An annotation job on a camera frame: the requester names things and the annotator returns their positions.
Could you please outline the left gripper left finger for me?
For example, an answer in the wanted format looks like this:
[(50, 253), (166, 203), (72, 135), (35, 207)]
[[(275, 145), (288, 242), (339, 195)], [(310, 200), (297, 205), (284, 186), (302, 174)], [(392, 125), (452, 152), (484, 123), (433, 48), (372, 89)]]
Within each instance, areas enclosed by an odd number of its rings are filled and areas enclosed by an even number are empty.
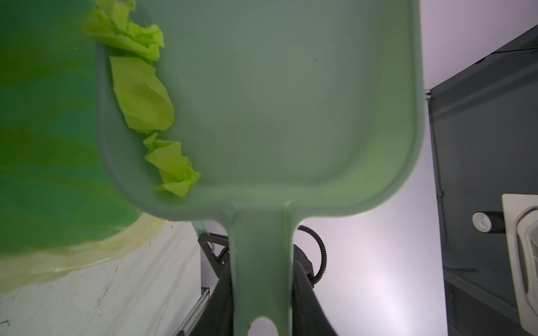
[(190, 335), (233, 334), (233, 286), (230, 266), (225, 266), (206, 308)]

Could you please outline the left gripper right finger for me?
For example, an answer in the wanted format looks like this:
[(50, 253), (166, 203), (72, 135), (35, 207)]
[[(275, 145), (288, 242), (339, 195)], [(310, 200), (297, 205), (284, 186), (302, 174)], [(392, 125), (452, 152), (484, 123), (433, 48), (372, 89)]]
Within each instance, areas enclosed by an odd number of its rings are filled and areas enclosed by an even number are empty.
[(298, 261), (294, 262), (291, 306), (293, 336), (336, 335)]

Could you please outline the green plastic dustpan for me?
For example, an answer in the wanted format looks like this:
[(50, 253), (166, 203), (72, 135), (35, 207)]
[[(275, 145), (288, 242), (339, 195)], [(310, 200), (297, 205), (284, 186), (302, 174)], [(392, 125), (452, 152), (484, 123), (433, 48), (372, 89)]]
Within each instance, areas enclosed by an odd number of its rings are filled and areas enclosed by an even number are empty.
[(294, 232), (312, 217), (369, 211), (391, 198), (423, 142), (417, 1), (138, 1), (157, 24), (156, 73), (175, 108), (162, 138), (201, 178), (186, 197), (156, 190), (97, 47), (97, 134), (117, 189), (170, 221), (228, 233), (233, 331), (270, 319), (292, 333)]

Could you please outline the green trash bin with bag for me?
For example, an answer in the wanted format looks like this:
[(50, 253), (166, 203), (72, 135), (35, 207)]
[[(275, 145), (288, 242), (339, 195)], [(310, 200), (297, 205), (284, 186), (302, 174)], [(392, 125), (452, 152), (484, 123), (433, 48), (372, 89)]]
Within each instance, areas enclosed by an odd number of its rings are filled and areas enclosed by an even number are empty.
[(131, 205), (96, 139), (91, 1), (1, 3), (1, 292), (123, 257), (162, 219)]

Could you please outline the green blue scrap centre top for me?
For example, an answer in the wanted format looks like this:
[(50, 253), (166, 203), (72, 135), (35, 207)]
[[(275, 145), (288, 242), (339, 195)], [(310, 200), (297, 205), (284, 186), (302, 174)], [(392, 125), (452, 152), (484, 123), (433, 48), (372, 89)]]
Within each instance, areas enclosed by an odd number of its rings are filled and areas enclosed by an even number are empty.
[(158, 136), (175, 123), (174, 106), (154, 67), (165, 47), (164, 35), (158, 25), (135, 23), (130, 17), (135, 9), (135, 1), (96, 1), (83, 31), (98, 43), (124, 51), (109, 57), (120, 111), (131, 130), (147, 135), (144, 158), (159, 171), (162, 183), (157, 190), (186, 197), (201, 175), (183, 155), (180, 142)]

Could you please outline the white device outside cell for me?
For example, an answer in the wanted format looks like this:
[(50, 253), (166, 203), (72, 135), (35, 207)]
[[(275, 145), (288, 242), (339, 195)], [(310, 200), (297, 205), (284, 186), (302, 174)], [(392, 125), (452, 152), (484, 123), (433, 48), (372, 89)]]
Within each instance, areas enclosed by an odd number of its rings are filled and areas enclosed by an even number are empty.
[(501, 211), (472, 216), (483, 234), (506, 235), (519, 322), (537, 334), (537, 196), (503, 194)]

